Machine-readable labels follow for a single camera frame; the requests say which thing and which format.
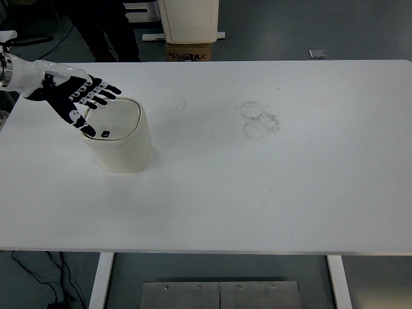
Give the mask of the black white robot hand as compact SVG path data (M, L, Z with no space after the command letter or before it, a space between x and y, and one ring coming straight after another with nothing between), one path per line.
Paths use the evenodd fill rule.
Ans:
M35 61L34 64L41 72L34 86L23 92L23 97L35 102L46 101L65 122L89 137L96 136L95 129L76 105L97 109L105 106L108 100L116 99L121 90L71 66L48 61Z

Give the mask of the white silver robot forearm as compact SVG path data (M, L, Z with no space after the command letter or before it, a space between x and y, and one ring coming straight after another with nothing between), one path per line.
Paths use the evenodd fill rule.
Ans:
M41 86L43 77L44 71L38 63L1 52L2 91L16 91L28 97Z

